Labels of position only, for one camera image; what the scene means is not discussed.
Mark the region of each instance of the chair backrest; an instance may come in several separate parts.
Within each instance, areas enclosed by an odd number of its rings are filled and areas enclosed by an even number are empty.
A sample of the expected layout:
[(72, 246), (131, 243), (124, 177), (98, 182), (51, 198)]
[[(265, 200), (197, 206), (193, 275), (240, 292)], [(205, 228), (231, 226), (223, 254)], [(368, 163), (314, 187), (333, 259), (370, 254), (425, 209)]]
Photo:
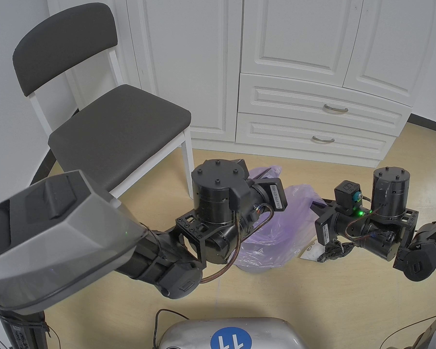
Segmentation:
[(13, 66), (25, 96), (64, 71), (116, 46), (115, 19), (102, 3), (63, 10), (33, 28), (17, 45)]

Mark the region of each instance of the blue circular logo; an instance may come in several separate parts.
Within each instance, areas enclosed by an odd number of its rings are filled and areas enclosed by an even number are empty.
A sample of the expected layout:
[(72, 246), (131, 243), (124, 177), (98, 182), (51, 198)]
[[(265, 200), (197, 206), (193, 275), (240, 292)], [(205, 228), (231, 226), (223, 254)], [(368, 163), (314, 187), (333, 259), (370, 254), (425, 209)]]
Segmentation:
[(249, 333), (238, 327), (225, 327), (213, 334), (211, 349), (250, 349), (252, 339)]

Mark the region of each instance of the white chair frame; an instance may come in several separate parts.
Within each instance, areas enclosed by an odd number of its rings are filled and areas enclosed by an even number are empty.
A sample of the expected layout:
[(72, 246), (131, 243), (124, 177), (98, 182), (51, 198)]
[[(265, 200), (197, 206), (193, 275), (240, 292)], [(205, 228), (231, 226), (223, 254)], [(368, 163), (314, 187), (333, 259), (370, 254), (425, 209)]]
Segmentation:
[[(113, 78), (115, 79), (116, 86), (124, 84), (123, 76), (121, 74), (121, 69), (119, 67), (118, 59), (116, 57), (115, 48), (107, 49), (108, 59), (110, 62), (111, 72), (113, 74)], [(47, 118), (45, 117), (42, 108), (40, 107), (39, 101), (35, 95), (35, 92), (32, 92), (29, 96), (29, 100), (31, 101), (32, 107), (34, 108), (37, 118), (39, 118), (42, 127), (44, 128), (47, 136), (53, 132), (50, 124), (48, 123)], [(143, 175), (145, 175), (148, 171), (150, 171), (154, 166), (160, 163), (167, 155), (169, 155), (175, 148), (181, 145), (183, 160), (184, 160), (184, 168), (186, 171), (186, 181), (187, 188), (189, 190), (189, 196), (192, 198), (192, 177), (191, 172), (194, 170), (194, 158), (192, 155), (192, 141), (191, 141), (191, 128), (187, 127), (183, 130), (179, 135), (173, 138), (169, 143), (163, 146), (160, 151), (156, 154), (152, 155), (149, 159), (147, 159), (139, 168), (134, 170), (122, 183), (116, 186), (114, 189), (110, 191), (110, 194), (115, 198), (118, 198), (122, 193), (124, 193), (127, 189), (129, 189), (134, 183), (136, 183)]]

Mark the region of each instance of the chair seat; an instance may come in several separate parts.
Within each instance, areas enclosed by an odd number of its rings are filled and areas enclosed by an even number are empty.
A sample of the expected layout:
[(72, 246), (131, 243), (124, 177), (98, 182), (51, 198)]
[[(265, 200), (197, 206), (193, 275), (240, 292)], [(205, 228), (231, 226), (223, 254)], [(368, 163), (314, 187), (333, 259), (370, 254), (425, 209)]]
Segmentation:
[(124, 84), (56, 129), (48, 145), (64, 171), (81, 169), (110, 191), (190, 124), (188, 110)]

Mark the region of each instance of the white chair leg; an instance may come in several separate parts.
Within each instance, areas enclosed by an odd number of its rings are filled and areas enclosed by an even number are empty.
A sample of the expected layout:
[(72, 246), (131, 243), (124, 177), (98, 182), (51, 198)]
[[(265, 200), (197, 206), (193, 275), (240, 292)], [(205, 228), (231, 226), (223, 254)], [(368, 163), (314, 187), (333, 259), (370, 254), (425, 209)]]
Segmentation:
[(187, 189), (189, 189), (189, 196), (193, 198), (194, 192), (192, 190), (192, 177), (191, 172), (194, 170), (194, 157), (192, 156), (192, 141), (191, 129), (187, 127), (184, 131), (184, 142), (181, 143), (183, 150), (184, 168), (186, 171)]

